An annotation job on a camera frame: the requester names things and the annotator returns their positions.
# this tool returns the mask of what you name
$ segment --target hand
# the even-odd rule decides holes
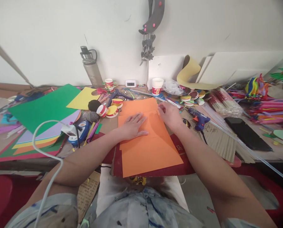
[[[142,116],[142,113],[136,113],[134,116],[129,116],[124,125],[116,129],[121,141],[149,134],[147,131],[139,131],[140,126],[146,120],[146,117]]]
[[[179,115],[178,108],[169,102],[163,102],[158,105],[158,111],[165,124],[175,133],[176,129],[182,126],[182,118]]]

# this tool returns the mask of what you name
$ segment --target metal water bottle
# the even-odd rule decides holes
[[[97,88],[103,88],[104,85],[102,84],[102,77],[100,74],[100,71],[97,66],[97,52],[94,49],[88,50],[86,46],[81,46],[81,52],[80,55],[83,58],[82,63],[85,68],[85,71],[88,74],[88,77],[92,83],[92,86]]]

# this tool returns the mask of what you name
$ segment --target smartphone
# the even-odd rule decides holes
[[[260,136],[240,118],[226,117],[226,123],[250,149],[273,151]]]

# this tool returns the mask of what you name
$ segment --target left hand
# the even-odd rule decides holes
[[[149,133],[147,131],[139,131],[140,126],[146,120],[142,113],[137,113],[134,116],[129,116],[124,125],[117,128],[121,140],[130,140],[139,136],[145,136]]]

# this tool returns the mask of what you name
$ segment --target hanging decoration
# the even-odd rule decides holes
[[[160,25],[163,14],[164,14],[164,2],[165,0],[155,0],[155,6],[153,10],[153,0],[149,1],[149,19],[143,25],[143,29],[140,29],[139,32],[144,35],[142,40],[142,51],[141,51],[141,63],[140,66],[144,61],[152,60],[153,59],[153,51],[155,47],[153,46],[153,41],[155,40],[156,36],[153,32],[158,28]]]

